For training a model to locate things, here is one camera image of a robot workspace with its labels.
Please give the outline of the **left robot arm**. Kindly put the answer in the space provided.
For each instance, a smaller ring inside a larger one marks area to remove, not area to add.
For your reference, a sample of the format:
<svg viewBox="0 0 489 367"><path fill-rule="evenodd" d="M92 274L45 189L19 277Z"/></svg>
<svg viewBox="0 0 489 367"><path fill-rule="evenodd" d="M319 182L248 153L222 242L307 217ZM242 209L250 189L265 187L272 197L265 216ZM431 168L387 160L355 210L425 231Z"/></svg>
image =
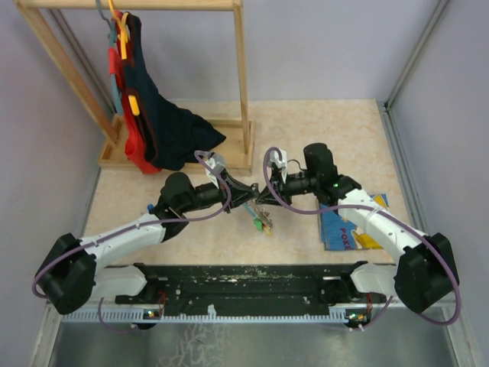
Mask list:
<svg viewBox="0 0 489 367"><path fill-rule="evenodd" d="M183 172L171 174L160 191L157 204L140 218L99 235L77 239L59 237L34 276L35 290L61 315L72 313L91 297L136 297L148 304L159 294L159 285L135 265L115 267L115 261L168 241L189 224L186 213L219 204L229 212L257 198L258 185L247 185L227 171L209 183L193 186Z"/></svg>

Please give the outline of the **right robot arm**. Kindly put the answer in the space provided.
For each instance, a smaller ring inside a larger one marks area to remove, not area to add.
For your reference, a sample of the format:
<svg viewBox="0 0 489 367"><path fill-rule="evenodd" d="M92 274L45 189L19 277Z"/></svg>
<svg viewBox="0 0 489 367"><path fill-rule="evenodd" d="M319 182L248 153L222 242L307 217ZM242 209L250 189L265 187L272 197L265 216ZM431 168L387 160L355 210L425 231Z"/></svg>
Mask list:
<svg viewBox="0 0 489 367"><path fill-rule="evenodd" d="M342 282L342 296L356 303L368 293L383 294L421 314L454 294L459 312L459 279L450 241L440 233L427 235L414 229L376 203L357 181L338 172L327 145L307 145L303 154L305 170L291 174L286 152L276 147L267 150L263 172L268 195L292 209L293 196L313 194L324 206L323 213L334 212L354 223L393 260L391 265L359 265Z"/></svg>

